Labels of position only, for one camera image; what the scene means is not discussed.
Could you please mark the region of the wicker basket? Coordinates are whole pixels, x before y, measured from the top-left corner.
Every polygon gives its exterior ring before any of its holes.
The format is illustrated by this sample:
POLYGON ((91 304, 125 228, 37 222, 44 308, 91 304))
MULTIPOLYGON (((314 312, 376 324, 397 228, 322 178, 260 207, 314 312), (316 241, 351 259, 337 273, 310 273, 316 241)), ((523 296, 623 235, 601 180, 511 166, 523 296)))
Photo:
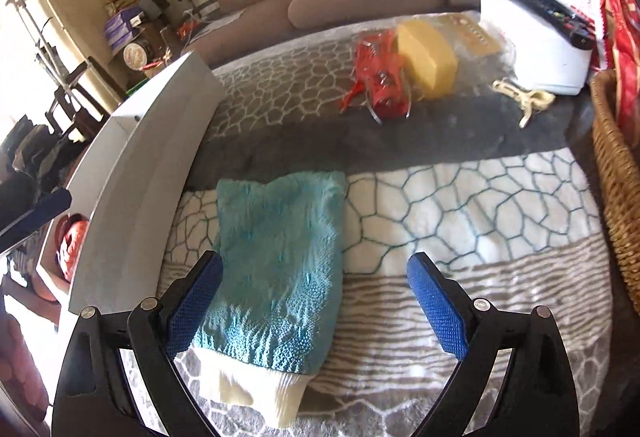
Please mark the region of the wicker basket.
POLYGON ((611 99, 613 70, 593 77, 593 151, 596 157, 608 235, 627 294, 639 312, 639 166, 615 122, 611 99))

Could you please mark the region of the patterned blanket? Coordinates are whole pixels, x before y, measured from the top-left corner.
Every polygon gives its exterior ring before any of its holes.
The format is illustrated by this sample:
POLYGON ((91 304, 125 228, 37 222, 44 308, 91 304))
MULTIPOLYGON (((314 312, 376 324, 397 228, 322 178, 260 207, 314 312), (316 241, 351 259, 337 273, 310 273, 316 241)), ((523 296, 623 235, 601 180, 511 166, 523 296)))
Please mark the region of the patterned blanket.
POLYGON ((565 131, 579 102, 556 102, 518 128, 492 92, 499 58, 463 61, 457 94, 378 126, 337 112, 357 25, 299 38, 219 67, 226 95, 171 205, 157 287, 183 277, 218 242, 222 179, 271 181, 341 171, 343 285, 331 349, 287 436, 408 436, 456 360, 439 347, 407 281, 418 252, 471 295, 558 322, 587 435, 613 325, 600 212, 565 131))

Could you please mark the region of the red corkscrew opener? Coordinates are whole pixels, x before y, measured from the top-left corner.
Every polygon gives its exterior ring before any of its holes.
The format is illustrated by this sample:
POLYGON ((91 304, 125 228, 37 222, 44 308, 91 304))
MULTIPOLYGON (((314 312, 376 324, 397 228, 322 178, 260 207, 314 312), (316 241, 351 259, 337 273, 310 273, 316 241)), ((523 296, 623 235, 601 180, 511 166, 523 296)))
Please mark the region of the red corkscrew opener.
POLYGON ((393 30, 375 30, 361 36, 355 48, 354 83, 340 102, 345 113, 360 96, 378 125, 409 117, 411 90, 406 82, 404 60, 396 48, 393 30))

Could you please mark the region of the white cardboard box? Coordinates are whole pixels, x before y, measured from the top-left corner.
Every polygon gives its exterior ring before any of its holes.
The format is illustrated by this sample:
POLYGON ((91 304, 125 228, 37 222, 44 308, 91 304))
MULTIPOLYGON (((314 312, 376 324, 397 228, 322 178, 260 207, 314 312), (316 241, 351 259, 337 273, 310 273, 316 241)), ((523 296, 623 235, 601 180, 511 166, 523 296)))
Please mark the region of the white cardboard box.
POLYGON ((54 223, 38 259, 63 313, 119 313, 154 295, 186 177, 222 97, 218 78, 188 53, 107 119, 66 186, 70 212, 89 220, 74 279, 58 267, 54 223))

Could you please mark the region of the teal knitted mitt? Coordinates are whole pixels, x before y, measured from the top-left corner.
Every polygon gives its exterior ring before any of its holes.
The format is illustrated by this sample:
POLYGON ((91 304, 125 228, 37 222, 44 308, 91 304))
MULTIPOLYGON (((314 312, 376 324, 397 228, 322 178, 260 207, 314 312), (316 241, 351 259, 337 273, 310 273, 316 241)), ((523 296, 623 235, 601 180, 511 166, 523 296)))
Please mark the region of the teal knitted mitt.
POLYGON ((205 397, 287 428, 332 344, 343 292, 346 177, 217 184, 224 276, 192 347, 205 397))

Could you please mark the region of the round cookie tin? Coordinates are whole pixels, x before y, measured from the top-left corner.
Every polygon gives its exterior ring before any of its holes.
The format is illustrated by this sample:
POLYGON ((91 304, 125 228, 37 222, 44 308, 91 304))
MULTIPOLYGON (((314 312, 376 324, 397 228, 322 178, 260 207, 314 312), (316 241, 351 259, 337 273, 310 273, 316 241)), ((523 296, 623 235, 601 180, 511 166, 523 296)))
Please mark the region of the round cookie tin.
POLYGON ((130 70, 142 71, 149 62, 149 55, 141 44, 131 41, 122 49, 122 59, 130 70))

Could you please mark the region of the red twine spool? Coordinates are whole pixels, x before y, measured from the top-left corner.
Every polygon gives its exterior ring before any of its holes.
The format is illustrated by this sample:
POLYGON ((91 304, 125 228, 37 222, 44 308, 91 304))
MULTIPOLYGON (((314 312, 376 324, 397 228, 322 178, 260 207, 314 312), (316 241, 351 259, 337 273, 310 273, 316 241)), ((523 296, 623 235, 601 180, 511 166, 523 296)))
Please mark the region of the red twine spool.
POLYGON ((73 281, 89 219, 81 214, 65 215, 55 226, 55 259, 66 282, 73 281))

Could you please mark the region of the cream plastic clip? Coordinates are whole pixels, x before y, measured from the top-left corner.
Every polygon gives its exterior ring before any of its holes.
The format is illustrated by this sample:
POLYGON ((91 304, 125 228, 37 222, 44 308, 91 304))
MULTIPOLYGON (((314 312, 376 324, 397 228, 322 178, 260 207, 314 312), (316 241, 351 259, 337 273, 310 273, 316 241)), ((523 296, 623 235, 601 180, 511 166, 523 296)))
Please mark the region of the cream plastic clip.
POLYGON ((546 90, 528 90, 516 85, 509 79, 498 79, 491 85, 492 90, 509 97, 522 111, 518 127, 524 129, 535 113, 547 111, 554 103, 555 95, 546 90))

